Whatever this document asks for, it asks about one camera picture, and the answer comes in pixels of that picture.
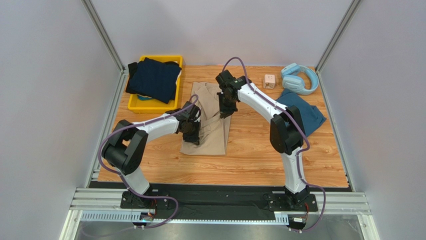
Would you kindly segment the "beige t-shirt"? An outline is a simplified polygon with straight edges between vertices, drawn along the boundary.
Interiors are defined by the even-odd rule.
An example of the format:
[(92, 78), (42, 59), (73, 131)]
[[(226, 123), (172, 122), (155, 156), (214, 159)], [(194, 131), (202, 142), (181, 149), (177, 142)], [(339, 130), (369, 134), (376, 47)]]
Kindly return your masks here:
[(194, 82), (191, 94), (198, 95), (196, 106), (201, 110), (199, 144), (182, 142), (180, 153), (192, 156), (225, 156), (229, 139), (231, 117), (221, 118), (219, 85)]

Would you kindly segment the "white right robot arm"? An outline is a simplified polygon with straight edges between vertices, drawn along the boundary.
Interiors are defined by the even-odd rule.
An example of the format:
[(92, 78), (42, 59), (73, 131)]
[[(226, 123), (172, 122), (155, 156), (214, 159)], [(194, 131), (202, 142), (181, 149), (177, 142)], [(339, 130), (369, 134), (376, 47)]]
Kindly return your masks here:
[(243, 102), (270, 123), (269, 140), (280, 153), (285, 171), (285, 195), (290, 204), (301, 204), (310, 192), (302, 165), (306, 135), (300, 110), (273, 100), (245, 76), (236, 78), (225, 70), (215, 79), (220, 88), (217, 95), (221, 118), (237, 112), (237, 103)]

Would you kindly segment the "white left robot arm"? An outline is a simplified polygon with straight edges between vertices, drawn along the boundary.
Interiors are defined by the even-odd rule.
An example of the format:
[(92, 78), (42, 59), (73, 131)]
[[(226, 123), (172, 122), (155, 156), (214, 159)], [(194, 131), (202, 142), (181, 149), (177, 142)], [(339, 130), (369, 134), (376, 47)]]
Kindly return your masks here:
[(167, 111), (157, 118), (129, 122), (121, 120), (113, 132), (100, 144), (98, 160), (106, 160), (134, 195), (146, 198), (150, 183), (140, 164), (147, 143), (163, 136), (182, 133), (184, 141), (198, 145), (201, 128), (201, 109), (186, 102), (183, 108)]

